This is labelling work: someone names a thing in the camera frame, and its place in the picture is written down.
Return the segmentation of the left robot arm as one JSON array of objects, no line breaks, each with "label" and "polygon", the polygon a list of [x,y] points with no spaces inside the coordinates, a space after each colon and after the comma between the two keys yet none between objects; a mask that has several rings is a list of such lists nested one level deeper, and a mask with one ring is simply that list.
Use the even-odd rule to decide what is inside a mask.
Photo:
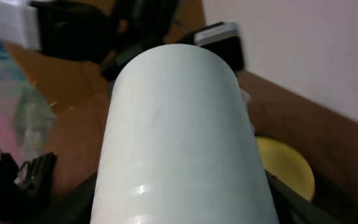
[{"label": "left robot arm", "polygon": [[0,1],[0,40],[49,57],[89,61],[112,81],[163,45],[179,0],[117,0],[110,13],[78,1]]}]

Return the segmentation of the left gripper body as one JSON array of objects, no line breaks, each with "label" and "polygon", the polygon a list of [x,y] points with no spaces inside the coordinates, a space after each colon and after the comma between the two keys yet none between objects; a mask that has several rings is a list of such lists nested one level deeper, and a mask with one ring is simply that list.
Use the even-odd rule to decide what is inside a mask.
[{"label": "left gripper body", "polygon": [[149,37],[137,42],[136,44],[130,45],[129,47],[117,53],[111,60],[108,60],[100,66],[101,76],[108,82],[115,80],[122,69],[133,58],[149,49],[164,44],[165,43],[163,39],[160,37]]}]

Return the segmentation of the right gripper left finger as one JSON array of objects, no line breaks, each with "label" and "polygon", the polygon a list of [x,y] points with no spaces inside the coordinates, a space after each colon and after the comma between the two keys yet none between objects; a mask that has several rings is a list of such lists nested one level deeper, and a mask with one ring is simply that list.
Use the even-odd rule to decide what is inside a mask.
[{"label": "right gripper left finger", "polygon": [[90,224],[97,173],[90,175],[74,189],[49,202],[51,181],[30,194],[33,207],[19,224]]}]

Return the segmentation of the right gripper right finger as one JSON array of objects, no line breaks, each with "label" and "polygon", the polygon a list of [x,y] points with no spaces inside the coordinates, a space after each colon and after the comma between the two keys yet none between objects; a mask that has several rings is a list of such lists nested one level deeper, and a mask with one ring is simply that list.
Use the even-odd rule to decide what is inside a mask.
[{"label": "right gripper right finger", "polygon": [[265,170],[275,209],[281,224],[343,224],[322,211]]}]

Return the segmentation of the pale green cup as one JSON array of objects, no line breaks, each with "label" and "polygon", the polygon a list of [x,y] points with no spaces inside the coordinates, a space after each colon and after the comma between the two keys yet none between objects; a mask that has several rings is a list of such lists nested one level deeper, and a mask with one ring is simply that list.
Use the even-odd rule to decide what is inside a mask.
[{"label": "pale green cup", "polygon": [[278,222],[237,78],[220,57],[171,44],[124,67],[91,222]]}]

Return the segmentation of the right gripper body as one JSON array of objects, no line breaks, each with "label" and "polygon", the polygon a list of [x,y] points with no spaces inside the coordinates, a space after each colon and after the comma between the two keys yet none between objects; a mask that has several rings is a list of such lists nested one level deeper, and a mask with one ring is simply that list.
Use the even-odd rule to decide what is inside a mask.
[{"label": "right gripper body", "polygon": [[0,159],[0,220],[20,222],[48,205],[57,156],[50,152],[20,167],[8,153]]}]

